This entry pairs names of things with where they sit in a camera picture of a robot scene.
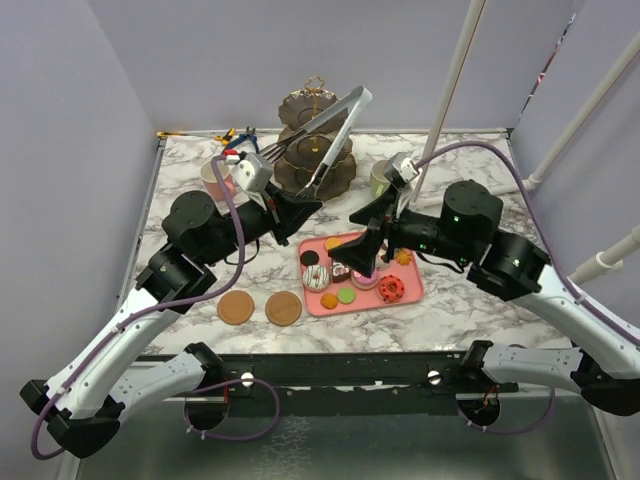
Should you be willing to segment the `pink frosted donut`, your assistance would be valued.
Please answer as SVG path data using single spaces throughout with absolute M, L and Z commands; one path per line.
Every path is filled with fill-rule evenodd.
M 375 270 L 370 276 L 363 275 L 355 270 L 351 271 L 352 283 L 361 290 L 375 288 L 379 281 L 379 273 Z

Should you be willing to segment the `three-tier grey cake stand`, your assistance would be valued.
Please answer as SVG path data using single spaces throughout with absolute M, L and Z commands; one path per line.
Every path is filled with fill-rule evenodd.
M 284 125 L 278 136 L 280 140 L 291 136 L 304 123 L 337 102 L 338 97 L 325 89 L 324 84 L 322 77 L 313 76 L 302 89 L 283 99 L 278 109 L 278 117 Z M 346 117 L 347 113 L 342 112 L 338 118 L 289 145 L 284 156 L 274 166 L 275 181 L 283 190 L 298 193 L 311 180 L 312 174 L 333 145 Z M 357 173 L 352 148 L 353 142 L 346 140 L 322 180 L 316 193 L 317 199 L 326 202 L 349 190 Z

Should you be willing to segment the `white chocolate-striped donut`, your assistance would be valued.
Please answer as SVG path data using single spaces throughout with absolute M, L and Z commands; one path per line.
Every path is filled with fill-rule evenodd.
M 331 281 L 330 273 L 326 267 L 316 264 L 306 268 L 302 275 L 303 287 L 311 292 L 325 290 Z

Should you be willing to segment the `metal serving tongs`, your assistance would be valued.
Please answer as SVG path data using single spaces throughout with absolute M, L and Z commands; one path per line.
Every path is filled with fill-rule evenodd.
M 339 98 L 322 85 L 284 98 L 278 117 L 284 125 L 276 142 L 260 154 L 274 166 L 280 186 L 297 196 L 329 200 L 348 190 L 356 161 L 350 135 L 372 100 L 364 86 Z

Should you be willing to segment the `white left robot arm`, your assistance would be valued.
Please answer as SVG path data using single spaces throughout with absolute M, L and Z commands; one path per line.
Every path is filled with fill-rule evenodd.
M 249 200 L 221 214 L 205 192 L 181 194 L 162 222 L 166 244 L 138 275 L 119 311 L 65 368 L 47 380 L 30 380 L 20 396 L 53 440 L 79 459 L 107 445 L 126 419 L 176 394 L 214 392 L 225 380 L 221 358 L 204 343 L 140 376 L 130 365 L 194 304 L 231 289 L 215 285 L 211 268 L 270 234 L 282 246 L 321 207 L 273 184 L 265 203 Z

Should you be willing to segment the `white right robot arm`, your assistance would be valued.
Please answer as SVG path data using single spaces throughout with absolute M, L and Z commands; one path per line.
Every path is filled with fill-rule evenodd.
M 444 193 L 438 217 L 398 209 L 393 188 L 351 215 L 365 226 L 358 238 L 330 250 L 332 259 L 362 275 L 375 269 L 384 250 L 432 255 L 468 270 L 480 290 L 513 302 L 575 342 L 559 350 L 526 349 L 475 341 L 459 367 L 461 383 L 529 383 L 581 395 L 618 416 L 639 411 L 639 347 L 631 325 L 597 317 L 597 307 L 564 284 L 550 256 L 526 238 L 500 229 L 503 202 L 482 185 L 458 181 Z

